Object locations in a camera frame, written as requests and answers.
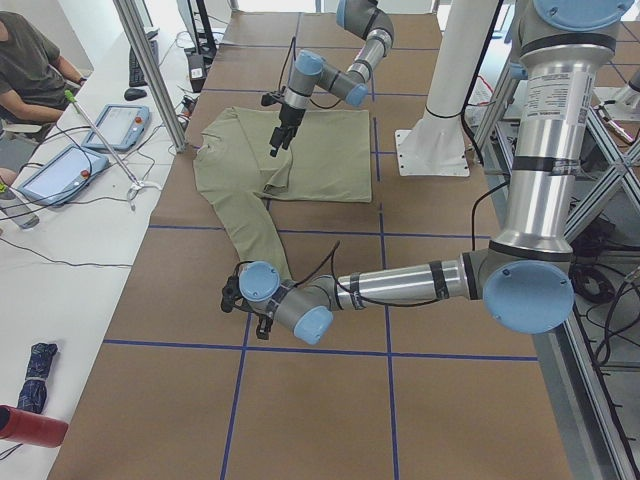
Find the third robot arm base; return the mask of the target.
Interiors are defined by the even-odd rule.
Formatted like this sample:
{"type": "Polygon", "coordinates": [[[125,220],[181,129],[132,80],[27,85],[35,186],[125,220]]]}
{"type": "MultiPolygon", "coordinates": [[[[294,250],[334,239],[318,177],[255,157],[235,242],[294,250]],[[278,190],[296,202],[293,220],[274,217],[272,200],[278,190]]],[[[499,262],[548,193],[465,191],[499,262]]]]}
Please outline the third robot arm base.
{"type": "Polygon", "coordinates": [[[639,121],[639,71],[623,87],[596,87],[595,95],[607,119],[639,121]]]}

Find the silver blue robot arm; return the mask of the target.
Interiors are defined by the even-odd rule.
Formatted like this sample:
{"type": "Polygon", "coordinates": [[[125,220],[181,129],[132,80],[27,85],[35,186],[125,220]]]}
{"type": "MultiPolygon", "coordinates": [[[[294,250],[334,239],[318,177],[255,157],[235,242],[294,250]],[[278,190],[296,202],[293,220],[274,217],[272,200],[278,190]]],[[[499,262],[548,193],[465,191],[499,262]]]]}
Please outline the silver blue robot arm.
{"type": "Polygon", "coordinates": [[[347,69],[331,65],[313,51],[302,50],[293,62],[288,83],[262,96],[263,106],[281,105],[280,125],[274,128],[270,139],[273,157],[279,150],[289,148],[315,88],[319,87],[351,106],[360,106],[368,95],[368,82],[374,69],[393,47],[393,23],[376,1],[339,2],[336,23],[364,41],[347,69]]]}
{"type": "Polygon", "coordinates": [[[224,311],[257,315],[257,335],[279,323],[317,343],[337,310],[413,308],[452,297],[482,301],[503,326],[526,334],[569,316],[572,249],[565,237],[597,71],[616,49],[627,1],[520,1],[503,73],[526,87],[506,211],[487,248],[451,261],[344,277],[283,280],[264,261],[242,262],[223,290],[224,311]]]}

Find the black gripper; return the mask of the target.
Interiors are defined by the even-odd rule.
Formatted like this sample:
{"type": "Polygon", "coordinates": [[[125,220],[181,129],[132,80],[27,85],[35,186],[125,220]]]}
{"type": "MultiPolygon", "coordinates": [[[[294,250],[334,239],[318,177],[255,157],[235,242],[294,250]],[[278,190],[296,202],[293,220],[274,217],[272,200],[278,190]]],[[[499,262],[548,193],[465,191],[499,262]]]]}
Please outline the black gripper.
{"type": "Polygon", "coordinates": [[[264,306],[255,302],[250,302],[240,294],[237,294],[234,297],[233,305],[235,309],[257,315],[259,322],[256,327],[256,337],[259,340],[270,339],[270,333],[273,325],[272,313],[269,313],[264,306]]]}
{"type": "Polygon", "coordinates": [[[279,119],[281,125],[273,130],[270,138],[270,156],[276,157],[280,147],[284,150],[289,148],[291,141],[294,139],[298,127],[302,123],[304,110],[294,108],[287,103],[281,105],[279,119]]]}

